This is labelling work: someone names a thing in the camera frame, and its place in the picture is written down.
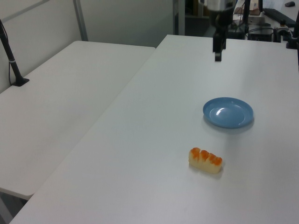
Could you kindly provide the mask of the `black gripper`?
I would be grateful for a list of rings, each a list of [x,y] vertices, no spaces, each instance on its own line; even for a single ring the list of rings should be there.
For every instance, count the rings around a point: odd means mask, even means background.
[[[215,54],[215,61],[221,62],[222,50],[226,49],[226,33],[229,25],[233,22],[233,8],[225,10],[209,10],[210,24],[215,28],[213,35],[213,52]]]

